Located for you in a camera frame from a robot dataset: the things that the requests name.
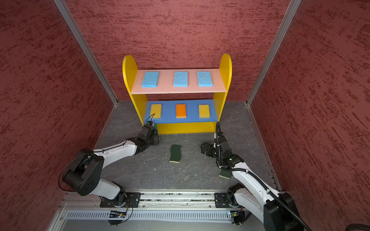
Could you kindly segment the dark green wavy sponge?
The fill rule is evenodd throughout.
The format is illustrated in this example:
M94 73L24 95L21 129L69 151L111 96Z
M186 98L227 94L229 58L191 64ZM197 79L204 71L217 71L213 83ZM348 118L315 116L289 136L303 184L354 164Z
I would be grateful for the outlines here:
M170 150L171 155L169 159L170 162L179 163L181 161L181 157L182 157L181 149L182 149L182 146L178 144L174 144L171 146L171 150Z
M220 170L219 177L225 178L225 179L231 179L232 173L224 170Z

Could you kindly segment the yellow sponge front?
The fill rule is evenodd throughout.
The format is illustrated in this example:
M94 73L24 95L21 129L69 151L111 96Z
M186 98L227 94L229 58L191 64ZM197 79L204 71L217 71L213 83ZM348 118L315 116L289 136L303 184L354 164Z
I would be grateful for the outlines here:
M153 119L161 118L162 104L152 104L150 107L150 116Z

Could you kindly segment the yellow sponge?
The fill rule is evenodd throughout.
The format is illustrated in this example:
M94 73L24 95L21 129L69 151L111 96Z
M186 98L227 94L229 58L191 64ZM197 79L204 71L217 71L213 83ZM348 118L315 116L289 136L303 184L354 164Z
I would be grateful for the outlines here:
M152 104L150 107L150 116L153 119L161 118L162 104Z
M210 106L198 105L199 118L210 118Z

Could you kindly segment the orange sponge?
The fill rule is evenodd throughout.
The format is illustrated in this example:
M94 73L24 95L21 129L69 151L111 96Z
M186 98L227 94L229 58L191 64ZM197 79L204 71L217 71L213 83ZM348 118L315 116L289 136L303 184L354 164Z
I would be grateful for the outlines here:
M186 104L176 104L176 118L186 118L187 107Z

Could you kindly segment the yellow sponge back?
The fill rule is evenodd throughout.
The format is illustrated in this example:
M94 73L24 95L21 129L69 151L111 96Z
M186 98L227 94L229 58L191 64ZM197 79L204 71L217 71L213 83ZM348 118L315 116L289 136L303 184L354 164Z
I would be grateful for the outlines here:
M210 106L198 105L199 118L210 118Z

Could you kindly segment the blue sponge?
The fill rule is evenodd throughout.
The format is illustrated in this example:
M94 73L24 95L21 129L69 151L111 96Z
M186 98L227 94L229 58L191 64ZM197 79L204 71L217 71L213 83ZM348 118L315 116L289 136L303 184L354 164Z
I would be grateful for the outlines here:
M212 87L213 80L210 71L198 71L197 72L198 78L198 86L199 87Z
M160 73L155 71L145 72L141 86L143 88L156 88L158 84L159 75Z
M188 86L188 72L175 71L173 79L174 87L187 87Z

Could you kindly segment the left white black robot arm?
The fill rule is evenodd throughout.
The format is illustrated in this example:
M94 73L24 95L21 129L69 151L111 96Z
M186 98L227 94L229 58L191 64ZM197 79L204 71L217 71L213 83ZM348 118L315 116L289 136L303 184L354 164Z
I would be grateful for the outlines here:
M102 170L121 159L144 152L159 145L158 129L147 122L137 137L97 150L82 149L61 173L61 180L81 196L97 195L120 208L126 202L125 189L117 183L101 178Z

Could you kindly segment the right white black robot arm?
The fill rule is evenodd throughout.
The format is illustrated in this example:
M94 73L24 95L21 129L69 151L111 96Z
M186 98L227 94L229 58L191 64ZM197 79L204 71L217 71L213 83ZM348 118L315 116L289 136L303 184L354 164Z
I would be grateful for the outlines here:
M293 198L273 189L259 178L229 147L223 133L215 134L214 143L203 143L202 154L216 159L218 167L239 181L227 192L227 203L243 207L258 218L266 231L307 231Z

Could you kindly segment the yellow shelf with coloured boards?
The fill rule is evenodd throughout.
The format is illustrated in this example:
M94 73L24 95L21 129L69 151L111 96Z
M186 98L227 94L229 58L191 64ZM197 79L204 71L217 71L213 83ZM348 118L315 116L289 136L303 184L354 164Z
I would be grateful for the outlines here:
M140 70L131 55L124 57L122 75L143 125L153 123L159 134L210 133L216 129L232 80L232 60L224 54L217 69ZM150 101L148 95L213 94L212 99Z

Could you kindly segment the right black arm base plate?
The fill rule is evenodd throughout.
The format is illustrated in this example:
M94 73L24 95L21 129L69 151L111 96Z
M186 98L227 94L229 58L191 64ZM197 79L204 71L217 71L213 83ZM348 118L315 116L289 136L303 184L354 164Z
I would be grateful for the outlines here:
M216 208L232 208L234 206L234 198L231 193L215 193L214 201Z

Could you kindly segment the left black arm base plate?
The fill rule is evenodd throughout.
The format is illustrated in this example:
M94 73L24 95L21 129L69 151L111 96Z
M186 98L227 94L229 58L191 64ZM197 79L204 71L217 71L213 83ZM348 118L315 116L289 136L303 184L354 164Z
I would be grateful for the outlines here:
M141 193L125 193L125 196L121 195L118 200L109 200L107 198L101 197L101 208L116 208L124 209L128 207L137 208L140 202Z

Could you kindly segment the aluminium rail frame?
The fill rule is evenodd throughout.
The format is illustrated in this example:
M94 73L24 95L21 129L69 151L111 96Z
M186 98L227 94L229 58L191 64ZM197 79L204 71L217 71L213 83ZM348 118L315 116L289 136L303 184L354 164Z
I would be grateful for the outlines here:
M101 199L96 195L65 195L50 231L61 230L69 219L80 220L160 220L233 222L233 214L241 207L216 208L214 194L218 191L131 191L140 192L137 208L101 208Z

